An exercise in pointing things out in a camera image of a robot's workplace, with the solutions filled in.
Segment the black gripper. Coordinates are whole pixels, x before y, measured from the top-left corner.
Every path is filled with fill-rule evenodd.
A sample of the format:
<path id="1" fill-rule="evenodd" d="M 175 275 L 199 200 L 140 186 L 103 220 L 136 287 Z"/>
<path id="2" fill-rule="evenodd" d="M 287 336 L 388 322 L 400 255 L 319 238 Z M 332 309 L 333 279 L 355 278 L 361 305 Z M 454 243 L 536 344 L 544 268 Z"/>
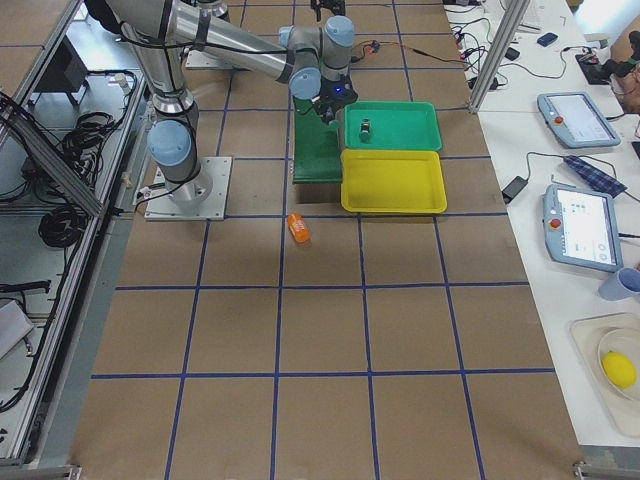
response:
<path id="1" fill-rule="evenodd" d="M 345 16 L 346 4 L 344 0 L 310 0 L 310 8 L 317 18 L 322 17 L 322 10 L 328 10 L 332 15 Z"/>
<path id="2" fill-rule="evenodd" d="M 338 122 L 337 113 L 357 100 L 358 93 L 349 75 L 341 75 L 338 80 L 322 77 L 319 94 L 312 99 L 312 106 L 326 125 L 334 126 Z"/>

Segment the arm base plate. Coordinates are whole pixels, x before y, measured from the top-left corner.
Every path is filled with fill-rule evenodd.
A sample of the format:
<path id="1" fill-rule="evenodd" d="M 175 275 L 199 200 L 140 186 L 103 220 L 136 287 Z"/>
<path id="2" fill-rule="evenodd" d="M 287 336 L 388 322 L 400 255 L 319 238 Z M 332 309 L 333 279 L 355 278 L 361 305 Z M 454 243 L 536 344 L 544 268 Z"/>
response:
<path id="1" fill-rule="evenodd" d="M 236 53 L 228 53 L 220 49 L 190 49 L 185 66 L 188 70 L 247 70 L 247 67 L 239 63 L 239 56 Z"/>
<path id="2" fill-rule="evenodd" d="M 199 157 L 200 172 L 190 182 L 171 194 L 164 174 L 156 168 L 154 181 L 161 187 L 146 203 L 144 218 L 148 221 L 223 220 L 226 210 L 231 157 Z"/>

